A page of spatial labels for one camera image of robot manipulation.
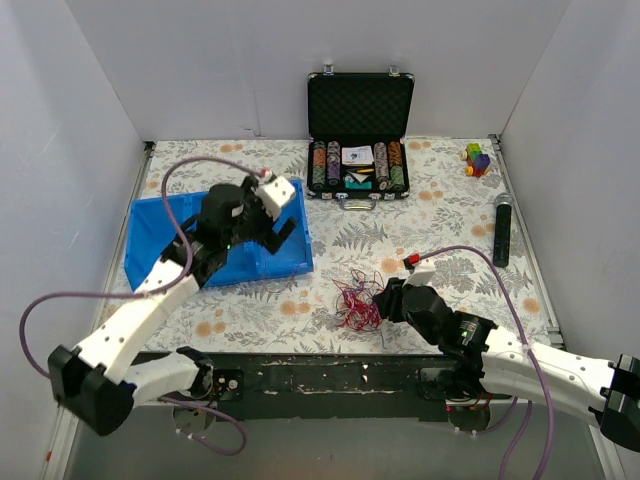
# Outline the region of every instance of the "black microphone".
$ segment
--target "black microphone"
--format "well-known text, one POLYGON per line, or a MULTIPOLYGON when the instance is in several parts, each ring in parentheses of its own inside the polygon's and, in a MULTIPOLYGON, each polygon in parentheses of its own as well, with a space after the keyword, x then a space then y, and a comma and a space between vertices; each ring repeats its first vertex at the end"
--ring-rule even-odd
POLYGON ((509 265, 509 243, 511 242, 511 210, 513 197, 501 193, 496 197, 496 230, 493 239, 493 264, 505 268, 509 265))

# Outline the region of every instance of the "tangled red wire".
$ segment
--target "tangled red wire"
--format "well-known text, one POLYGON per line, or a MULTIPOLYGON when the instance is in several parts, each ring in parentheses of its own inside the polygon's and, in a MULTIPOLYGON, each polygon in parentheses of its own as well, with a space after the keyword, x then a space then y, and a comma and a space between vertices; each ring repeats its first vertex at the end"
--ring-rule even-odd
POLYGON ((382 323, 378 307, 373 303, 373 296, 384 290, 382 275, 375 272, 373 279, 368 280, 364 272, 353 269, 351 276, 353 285, 333 280, 341 292, 336 298, 336 316, 344 318, 338 326, 347 326, 356 332, 373 332, 382 323))

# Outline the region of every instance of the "white wall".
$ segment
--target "white wall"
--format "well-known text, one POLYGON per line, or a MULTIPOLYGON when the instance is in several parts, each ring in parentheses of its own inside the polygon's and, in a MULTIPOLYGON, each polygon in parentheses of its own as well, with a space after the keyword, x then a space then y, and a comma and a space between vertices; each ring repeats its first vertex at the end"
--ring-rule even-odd
POLYGON ((306 75, 416 74, 409 131, 501 132, 569 0, 67 0, 144 139, 306 138, 306 75))
MULTIPOLYGON (((0 0, 0 70, 0 477, 32 480, 55 406, 18 320, 43 293, 103 287, 143 146, 63 0, 0 0)), ((95 307, 37 310, 38 360, 86 335, 95 307)))
POLYGON ((503 136, 568 346, 613 360, 640 356, 639 46, 640 3, 573 0, 503 136))

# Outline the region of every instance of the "blue plastic tray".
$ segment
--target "blue plastic tray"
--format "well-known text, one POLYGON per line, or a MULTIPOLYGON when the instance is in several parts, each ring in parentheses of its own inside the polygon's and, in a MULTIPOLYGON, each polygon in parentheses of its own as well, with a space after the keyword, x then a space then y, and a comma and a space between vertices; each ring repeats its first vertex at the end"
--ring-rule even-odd
MULTIPOLYGON (((296 198, 283 210, 275 230, 278 231, 289 217, 296 221, 296 228, 278 253, 271 255, 253 242, 233 248, 229 252, 227 264, 209 279, 205 287, 288 277, 294 273, 313 271, 311 237, 304 210, 302 182, 292 180, 291 183, 296 189, 296 198)), ((207 192, 199 192, 170 196, 169 203, 178 221, 182 223, 198 213, 202 198, 206 194, 207 192)), ((161 198, 133 202, 124 259, 124 270, 131 288, 135 290, 144 281, 162 250, 175 234, 161 198)))

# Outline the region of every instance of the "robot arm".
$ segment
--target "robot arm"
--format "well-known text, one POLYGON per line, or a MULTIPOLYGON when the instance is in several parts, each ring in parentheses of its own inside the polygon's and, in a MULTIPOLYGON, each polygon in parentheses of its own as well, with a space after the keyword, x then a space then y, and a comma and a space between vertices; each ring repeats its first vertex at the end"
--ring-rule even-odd
POLYGON ((441 372, 428 382, 434 395, 462 398, 491 392, 545 403, 527 355, 531 348, 556 409, 598 427, 614 443, 640 451, 638 359, 621 355, 615 364, 540 343, 524 346, 516 335, 491 320, 452 311, 427 286, 434 272, 429 264, 417 265, 406 280, 391 278, 374 297, 382 318, 407 322, 429 344, 456 360, 453 371, 441 372))
MULTIPOLYGON (((192 348, 142 365, 131 363, 173 310, 226 264, 231 248, 253 241, 272 254, 280 249, 295 221, 289 218, 279 232, 273 228, 294 197, 295 188, 283 177, 271 176, 262 185, 251 176, 240 187, 214 185, 201 212, 182 225, 193 252, 188 274, 165 292, 124 304, 73 349, 59 346, 51 353, 48 366, 58 403, 99 435, 108 435, 148 400, 174 391, 188 391, 194 398, 207 395, 213 387, 213 365, 192 348)), ((173 281, 186 258, 187 246, 176 237, 136 293, 173 281)))

